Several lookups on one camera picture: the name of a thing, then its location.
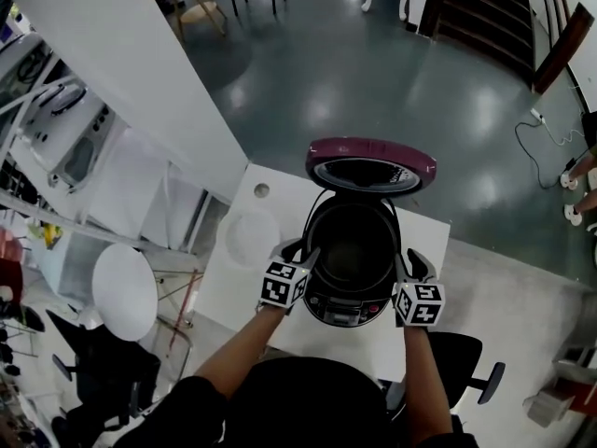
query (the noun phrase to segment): concrete floor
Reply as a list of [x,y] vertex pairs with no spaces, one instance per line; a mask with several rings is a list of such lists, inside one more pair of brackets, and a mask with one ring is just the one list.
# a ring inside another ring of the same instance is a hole
[[[373,0],[367,14],[364,0],[278,0],[277,18],[271,0],[237,0],[239,19],[230,0],[216,1],[228,37],[186,26],[187,55],[253,162],[305,175],[309,143],[328,136],[417,147],[437,159],[437,180],[399,205],[450,223],[456,239],[597,282],[592,236],[562,216],[582,190],[539,188],[514,136],[518,121],[534,122],[532,107],[556,135],[579,128],[567,75],[539,98],[492,60],[406,32],[399,0]],[[543,129],[522,128],[521,139],[545,184],[586,148],[580,137],[557,147]]]

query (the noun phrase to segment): shoe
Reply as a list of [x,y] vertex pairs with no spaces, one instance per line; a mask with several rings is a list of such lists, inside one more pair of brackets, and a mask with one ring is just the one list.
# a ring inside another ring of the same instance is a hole
[[570,179],[570,173],[562,173],[560,184],[563,188],[575,190],[578,187],[578,179]]
[[582,222],[582,215],[575,214],[575,207],[573,205],[566,204],[563,207],[563,214],[573,226],[580,226],[580,223]]

